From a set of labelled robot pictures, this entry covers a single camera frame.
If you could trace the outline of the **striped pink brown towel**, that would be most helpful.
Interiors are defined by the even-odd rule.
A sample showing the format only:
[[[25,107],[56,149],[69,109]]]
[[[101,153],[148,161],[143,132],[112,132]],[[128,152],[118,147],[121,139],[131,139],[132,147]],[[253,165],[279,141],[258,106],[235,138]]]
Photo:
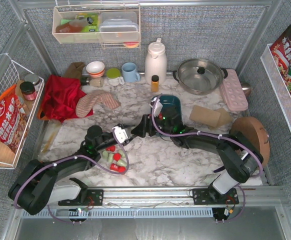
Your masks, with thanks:
[[[78,118],[85,118],[90,116],[93,107],[96,105],[104,105],[113,110],[121,106],[121,103],[116,97],[108,91],[93,90],[78,100],[75,108],[75,114]]]

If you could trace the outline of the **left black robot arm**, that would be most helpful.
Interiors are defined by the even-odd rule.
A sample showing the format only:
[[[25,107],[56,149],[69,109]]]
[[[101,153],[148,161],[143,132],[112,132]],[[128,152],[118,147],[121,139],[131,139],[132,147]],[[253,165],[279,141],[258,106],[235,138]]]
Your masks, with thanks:
[[[31,215],[55,202],[61,206],[92,204],[87,185],[71,175],[98,166],[101,150],[117,143],[125,146],[135,137],[134,128],[129,125],[118,124],[111,132],[93,125],[72,155],[47,162],[31,160],[11,186],[8,196],[16,209]]]

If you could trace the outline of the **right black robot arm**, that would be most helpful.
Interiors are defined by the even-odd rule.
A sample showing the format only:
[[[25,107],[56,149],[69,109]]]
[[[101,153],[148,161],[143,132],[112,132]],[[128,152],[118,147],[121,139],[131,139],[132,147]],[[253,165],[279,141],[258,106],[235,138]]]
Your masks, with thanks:
[[[208,187],[208,195],[214,202],[236,185],[245,183],[264,161],[240,131],[225,135],[199,131],[183,124],[181,111],[176,106],[164,108],[158,115],[144,114],[131,133],[141,138],[165,135],[180,148],[200,149],[219,155],[223,164],[221,174]]]

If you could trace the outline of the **teal plastic storage basket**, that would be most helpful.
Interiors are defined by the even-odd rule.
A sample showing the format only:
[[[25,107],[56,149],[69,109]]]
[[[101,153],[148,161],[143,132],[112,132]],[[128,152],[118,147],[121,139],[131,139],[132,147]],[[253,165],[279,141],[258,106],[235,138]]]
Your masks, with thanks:
[[[160,96],[160,102],[162,104],[162,110],[157,117],[154,117],[155,122],[159,124],[159,121],[170,121],[173,124],[182,124],[182,111],[181,101],[174,95],[163,94]]]

